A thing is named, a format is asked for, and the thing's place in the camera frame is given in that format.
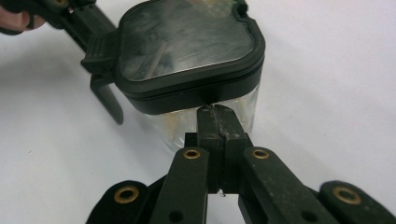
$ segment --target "transparent plastic container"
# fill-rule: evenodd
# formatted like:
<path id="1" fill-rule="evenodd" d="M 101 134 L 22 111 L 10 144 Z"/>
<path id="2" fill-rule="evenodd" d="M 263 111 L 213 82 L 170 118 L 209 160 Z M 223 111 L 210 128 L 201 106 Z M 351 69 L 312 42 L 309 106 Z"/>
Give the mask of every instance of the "transparent plastic container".
<path id="1" fill-rule="evenodd" d="M 228 101 L 219 102 L 217 105 L 230 107 L 238 117 L 246 133 L 253 128 L 256 103 L 259 94 L 259 86 L 250 93 Z M 196 111 L 199 107 L 179 110 L 161 115 L 146 115 L 155 126 L 155 129 L 166 146 L 172 151 L 178 151 L 184 147 L 185 133 L 196 132 Z"/>

